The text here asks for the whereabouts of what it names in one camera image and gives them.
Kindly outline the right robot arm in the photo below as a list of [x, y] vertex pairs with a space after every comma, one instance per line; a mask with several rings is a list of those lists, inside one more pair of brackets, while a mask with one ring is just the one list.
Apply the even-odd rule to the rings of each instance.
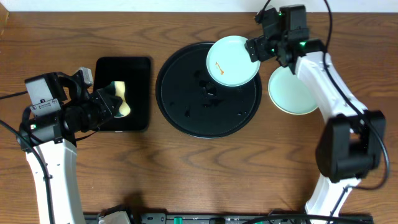
[[276, 57], [314, 97], [326, 126], [315, 151], [320, 177], [305, 212], [337, 217], [349, 193], [388, 158], [383, 113], [369, 111], [350, 92], [319, 39], [276, 34], [248, 40], [245, 48], [253, 62]]

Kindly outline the green plate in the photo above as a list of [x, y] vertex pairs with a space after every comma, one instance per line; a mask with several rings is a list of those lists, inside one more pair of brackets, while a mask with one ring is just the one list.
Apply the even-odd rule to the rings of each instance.
[[309, 89], [289, 68], [279, 67], [272, 73], [268, 93], [276, 107], [288, 114], [304, 115], [318, 108]]
[[223, 37], [215, 42], [206, 56], [210, 77], [224, 86], [241, 86], [258, 73], [261, 63], [251, 61], [245, 48], [248, 39], [238, 35]]

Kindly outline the yellow sponge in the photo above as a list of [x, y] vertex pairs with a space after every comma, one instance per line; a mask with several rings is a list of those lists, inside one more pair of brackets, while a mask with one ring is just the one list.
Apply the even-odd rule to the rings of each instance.
[[122, 81], [111, 82], [111, 89], [114, 90], [114, 95], [122, 99], [121, 106], [115, 115], [115, 118], [123, 118], [131, 113], [131, 108], [126, 101], [126, 85]]

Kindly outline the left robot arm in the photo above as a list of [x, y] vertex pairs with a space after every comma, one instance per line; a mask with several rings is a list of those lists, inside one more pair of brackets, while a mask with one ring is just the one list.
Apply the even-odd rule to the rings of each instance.
[[72, 76], [45, 73], [25, 80], [32, 104], [19, 127], [18, 141], [34, 176], [41, 223], [85, 223], [76, 177], [75, 133], [95, 133], [100, 126], [131, 111], [126, 85], [113, 81], [88, 92], [91, 70]]

